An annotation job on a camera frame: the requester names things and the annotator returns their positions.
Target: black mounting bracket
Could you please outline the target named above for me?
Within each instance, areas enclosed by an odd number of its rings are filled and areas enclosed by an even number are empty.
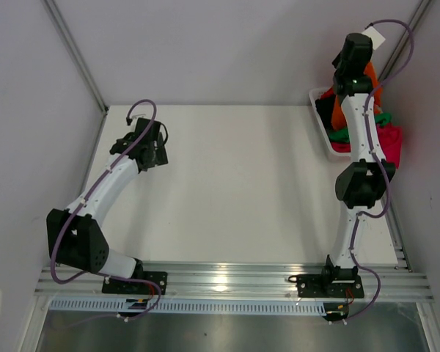
[[[396,173],[394,163],[382,160],[389,181]],[[365,160],[354,161],[336,179],[336,197],[353,209],[356,206],[371,208],[375,206],[386,191],[383,173],[377,163],[367,163]]]
[[[347,95],[368,94],[372,91],[372,79],[364,74],[372,54],[373,43],[366,35],[350,33],[345,37],[341,52],[332,62],[336,68],[333,90],[340,103]]]
[[[323,318],[327,321],[340,321],[349,316],[348,307],[344,309],[341,303],[324,303],[323,306],[324,312],[326,312]]]
[[[118,139],[109,151],[113,154],[122,154],[150,123],[149,119],[139,118],[134,132],[127,133],[124,138]],[[161,127],[165,130],[165,139],[160,132]],[[127,154],[130,159],[137,162],[139,172],[147,171],[155,166],[166,165],[168,156],[166,154],[165,144],[168,141],[168,131],[166,126],[159,121],[155,121],[147,134],[137,143]]]
[[[295,283],[300,298],[349,298],[349,291],[354,298],[364,298],[362,279],[354,267],[341,268],[332,264],[329,256],[321,274],[299,274],[288,278]]]
[[[51,210],[47,215],[49,257],[52,256],[59,232],[69,217],[68,210],[58,209]],[[96,220],[89,214],[77,215],[62,238],[56,261],[97,274],[107,261],[108,255],[109,245]]]
[[[137,264],[131,279],[143,279],[156,283],[161,288],[161,295],[166,293],[168,285],[168,273],[165,271],[144,271],[141,260],[136,260]],[[158,292],[149,285],[141,282],[126,282],[109,277],[109,282],[104,280],[103,293],[115,295],[157,295]]]

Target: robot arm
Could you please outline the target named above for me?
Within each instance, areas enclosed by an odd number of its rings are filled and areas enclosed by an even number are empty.
[[[296,276],[298,296],[303,298],[363,298],[359,269],[351,256],[358,257],[362,226],[356,227],[357,216],[375,206],[386,190],[381,163],[389,180],[395,165],[387,163],[378,141],[373,115],[373,91],[370,77],[364,74],[373,52],[372,40],[359,33],[349,34],[333,61],[334,93],[339,99],[348,125],[351,141],[351,165],[336,179],[336,197],[341,201],[340,221],[334,246],[326,258],[321,274]]]
[[[125,279],[142,276],[142,262],[110,249],[101,227],[110,207],[132,179],[142,171],[168,163],[165,151],[166,140],[163,140],[160,133],[162,124],[155,121],[149,133],[122,157],[116,166],[110,168],[120,154],[137,140],[148,123],[148,119],[139,118],[135,131],[118,139],[112,146],[106,169],[101,173],[107,170],[111,172],[98,184],[87,201],[84,201],[84,196],[88,192],[85,190],[65,210],[53,209],[48,214],[46,222],[49,255],[51,255],[64,223],[80,204],[84,204],[62,238],[56,258],[58,263],[93,274],[101,273]]]

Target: white enclosure wall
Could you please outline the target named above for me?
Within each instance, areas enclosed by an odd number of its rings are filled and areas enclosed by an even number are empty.
[[[440,308],[440,0],[417,32],[414,58],[387,87],[384,105],[404,131],[392,183],[404,243],[414,270],[428,275]]]
[[[106,103],[308,104],[349,32],[419,0],[57,1]],[[403,30],[379,26],[381,70]]]
[[[0,1],[0,351],[15,351],[45,216],[77,195],[101,121],[39,0]]]

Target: red cloth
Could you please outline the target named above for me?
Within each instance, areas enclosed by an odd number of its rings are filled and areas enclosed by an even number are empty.
[[[386,161],[395,163],[399,167],[401,157],[401,147],[403,146],[403,129],[393,126],[391,123],[384,127],[376,126],[378,139],[381,149],[386,156]],[[349,143],[331,142],[332,149],[338,153],[350,153],[351,145]]]

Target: white tabletop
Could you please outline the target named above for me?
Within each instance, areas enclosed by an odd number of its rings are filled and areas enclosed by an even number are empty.
[[[90,183],[133,129],[128,108],[109,109]],[[334,182],[348,161],[327,161],[312,118],[308,106],[159,106],[169,163],[121,193],[103,223],[110,247],[141,260],[323,263],[340,214]],[[386,220],[366,222],[361,263],[396,264]]]

